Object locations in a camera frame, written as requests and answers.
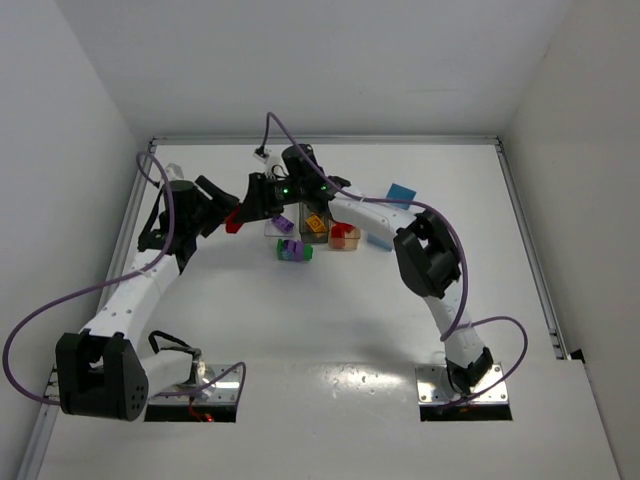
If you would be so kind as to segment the red flower lego piece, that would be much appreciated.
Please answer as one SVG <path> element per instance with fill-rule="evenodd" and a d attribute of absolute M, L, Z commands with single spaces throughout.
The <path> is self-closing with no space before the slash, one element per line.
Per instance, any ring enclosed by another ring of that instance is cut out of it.
<path fill-rule="evenodd" d="M 225 220 L 225 231 L 227 234 L 237 234 L 244 225 L 237 219 L 239 210 L 235 209 Z"/>

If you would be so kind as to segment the purple lego brick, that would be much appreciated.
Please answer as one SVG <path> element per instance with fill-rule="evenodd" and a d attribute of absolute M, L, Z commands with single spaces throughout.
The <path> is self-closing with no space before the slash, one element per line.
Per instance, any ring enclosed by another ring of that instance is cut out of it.
<path fill-rule="evenodd" d="M 283 215 L 271 219 L 272 225 L 281 233 L 290 234 L 294 230 L 294 223 Z"/>

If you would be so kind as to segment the yellow lego brick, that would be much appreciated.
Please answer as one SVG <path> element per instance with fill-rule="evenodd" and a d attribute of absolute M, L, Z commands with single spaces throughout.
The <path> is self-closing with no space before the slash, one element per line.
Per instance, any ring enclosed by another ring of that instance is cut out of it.
<path fill-rule="evenodd" d="M 322 218 L 316 214 L 312 214 L 305 219 L 305 224 L 310 232 L 314 234 L 324 234 L 327 232 L 327 226 Z"/>

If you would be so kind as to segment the red lego brick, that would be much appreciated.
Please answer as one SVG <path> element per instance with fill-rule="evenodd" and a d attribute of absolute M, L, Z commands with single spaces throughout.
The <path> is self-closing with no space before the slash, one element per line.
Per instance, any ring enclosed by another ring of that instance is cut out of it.
<path fill-rule="evenodd" d="M 329 244 L 332 249 L 345 249 L 349 234 L 354 230 L 354 226 L 347 223 L 334 223 L 330 230 Z"/>

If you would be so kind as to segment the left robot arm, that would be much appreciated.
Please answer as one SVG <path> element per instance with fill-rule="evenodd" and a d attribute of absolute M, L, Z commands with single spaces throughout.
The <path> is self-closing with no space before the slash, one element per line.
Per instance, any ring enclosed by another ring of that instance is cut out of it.
<path fill-rule="evenodd" d="M 67 415 L 136 420 L 155 396 L 197 397 L 214 385 L 200 349 L 169 336 L 149 336 L 152 355 L 136 347 L 162 295 L 197 249 L 240 201 L 206 177 L 172 180 L 160 189 L 138 237 L 132 271 L 80 332 L 65 333 L 55 348 L 61 410 Z"/>

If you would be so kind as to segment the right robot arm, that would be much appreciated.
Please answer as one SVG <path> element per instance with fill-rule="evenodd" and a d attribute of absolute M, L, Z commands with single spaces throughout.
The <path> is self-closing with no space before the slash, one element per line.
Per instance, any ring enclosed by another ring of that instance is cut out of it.
<path fill-rule="evenodd" d="M 490 370 L 493 358 L 466 311 L 466 259 L 451 226 L 433 209 L 400 209 L 399 201 L 362 195 L 350 182 L 327 176 L 311 146 L 290 146 L 282 153 L 283 177 L 252 173 L 235 216 L 239 223 L 270 219 L 285 206 L 305 204 L 312 212 L 346 223 L 391 245 L 405 286 L 422 298 L 445 347 L 453 389 L 462 397 Z"/>

